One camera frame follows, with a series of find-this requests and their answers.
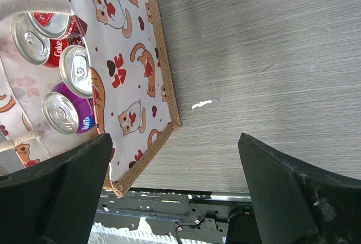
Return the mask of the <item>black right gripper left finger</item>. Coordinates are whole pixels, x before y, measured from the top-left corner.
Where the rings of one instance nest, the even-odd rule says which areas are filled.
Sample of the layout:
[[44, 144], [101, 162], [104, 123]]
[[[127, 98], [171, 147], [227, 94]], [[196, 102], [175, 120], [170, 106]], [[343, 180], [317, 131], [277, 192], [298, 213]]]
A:
[[101, 134], [1, 176], [1, 243], [87, 243], [111, 153]]

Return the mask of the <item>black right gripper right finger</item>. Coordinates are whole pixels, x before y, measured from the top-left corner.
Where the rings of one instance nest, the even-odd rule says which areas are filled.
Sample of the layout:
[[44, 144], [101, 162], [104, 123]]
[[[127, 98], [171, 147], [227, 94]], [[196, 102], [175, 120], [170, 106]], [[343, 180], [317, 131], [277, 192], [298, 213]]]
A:
[[238, 149], [262, 243], [360, 243], [360, 180], [245, 133]]

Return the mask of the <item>purple Fanta can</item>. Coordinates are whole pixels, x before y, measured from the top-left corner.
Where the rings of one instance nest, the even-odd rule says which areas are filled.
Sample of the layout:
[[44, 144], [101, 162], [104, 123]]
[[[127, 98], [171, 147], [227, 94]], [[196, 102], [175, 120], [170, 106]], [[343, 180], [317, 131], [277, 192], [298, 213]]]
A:
[[50, 127], [60, 134], [81, 134], [95, 126], [93, 100], [75, 95], [63, 82], [43, 97], [42, 112]]

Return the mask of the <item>brown canvas tote bag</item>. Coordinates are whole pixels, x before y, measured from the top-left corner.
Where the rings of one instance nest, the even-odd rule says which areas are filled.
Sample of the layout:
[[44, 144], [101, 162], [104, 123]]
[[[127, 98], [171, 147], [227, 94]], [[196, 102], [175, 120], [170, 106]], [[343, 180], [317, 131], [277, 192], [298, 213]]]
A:
[[103, 188], [122, 197], [181, 127], [159, 6], [157, 0], [68, 1], [85, 33], [95, 126], [71, 135], [50, 127], [42, 100], [63, 82], [59, 66], [29, 63], [12, 40], [12, 18], [29, 11], [32, 1], [1, 0], [1, 151], [14, 150], [29, 168], [109, 134]]

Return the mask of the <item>red Coca-Cola can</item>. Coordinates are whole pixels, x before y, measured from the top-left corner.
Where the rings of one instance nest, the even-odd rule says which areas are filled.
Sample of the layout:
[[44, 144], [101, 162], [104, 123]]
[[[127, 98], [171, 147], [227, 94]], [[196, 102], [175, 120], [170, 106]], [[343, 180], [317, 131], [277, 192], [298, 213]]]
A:
[[70, 45], [84, 46], [81, 38], [54, 40], [41, 35], [29, 22], [25, 14], [18, 14], [11, 21], [11, 37], [20, 55], [37, 66], [57, 68], [60, 56]]
[[63, 82], [72, 93], [81, 98], [92, 98], [90, 64], [85, 47], [66, 47], [60, 55], [59, 69]]

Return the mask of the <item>silver blue Red Bull can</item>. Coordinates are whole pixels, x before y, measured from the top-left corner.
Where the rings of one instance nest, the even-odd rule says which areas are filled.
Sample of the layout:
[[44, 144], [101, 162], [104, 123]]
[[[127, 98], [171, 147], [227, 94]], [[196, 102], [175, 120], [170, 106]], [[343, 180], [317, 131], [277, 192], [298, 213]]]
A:
[[31, 0], [32, 7], [25, 14], [30, 24], [47, 38], [63, 40], [84, 37], [80, 21], [68, 0]]

